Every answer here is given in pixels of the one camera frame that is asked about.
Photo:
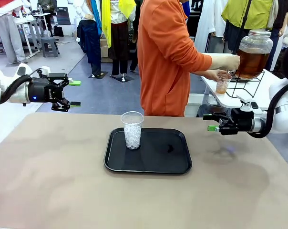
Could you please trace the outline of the person's right hand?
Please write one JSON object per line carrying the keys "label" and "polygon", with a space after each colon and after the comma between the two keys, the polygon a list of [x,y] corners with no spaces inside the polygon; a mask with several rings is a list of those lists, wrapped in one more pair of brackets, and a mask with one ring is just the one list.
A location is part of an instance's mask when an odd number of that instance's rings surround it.
{"label": "person's right hand", "polygon": [[224,57],[223,68],[227,71],[235,71],[239,68],[240,65],[240,56],[238,55],[229,55]]}

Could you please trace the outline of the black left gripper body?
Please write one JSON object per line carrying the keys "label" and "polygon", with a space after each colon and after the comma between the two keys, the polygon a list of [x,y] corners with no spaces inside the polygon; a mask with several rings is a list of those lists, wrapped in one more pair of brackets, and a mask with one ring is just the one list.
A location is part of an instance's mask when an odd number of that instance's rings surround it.
{"label": "black left gripper body", "polygon": [[50,81],[46,78],[32,78],[28,85],[28,97],[30,102],[47,103],[49,96]]}

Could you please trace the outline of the person's left hand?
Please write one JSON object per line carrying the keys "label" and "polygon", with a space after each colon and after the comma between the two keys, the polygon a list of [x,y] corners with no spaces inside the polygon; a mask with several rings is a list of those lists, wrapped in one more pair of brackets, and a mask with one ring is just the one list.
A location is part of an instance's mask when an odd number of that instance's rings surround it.
{"label": "person's left hand", "polygon": [[227,71],[225,70],[208,70],[206,78],[209,80],[213,80],[215,82],[221,81],[221,76],[226,76]]}

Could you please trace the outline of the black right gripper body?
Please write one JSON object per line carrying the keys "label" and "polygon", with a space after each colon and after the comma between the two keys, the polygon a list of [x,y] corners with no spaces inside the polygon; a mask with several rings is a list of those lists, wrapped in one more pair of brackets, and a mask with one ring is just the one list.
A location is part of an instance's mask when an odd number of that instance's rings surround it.
{"label": "black right gripper body", "polygon": [[238,132],[247,132],[252,128],[252,120],[254,119],[254,113],[245,112],[241,109],[231,110],[231,135],[237,135]]}

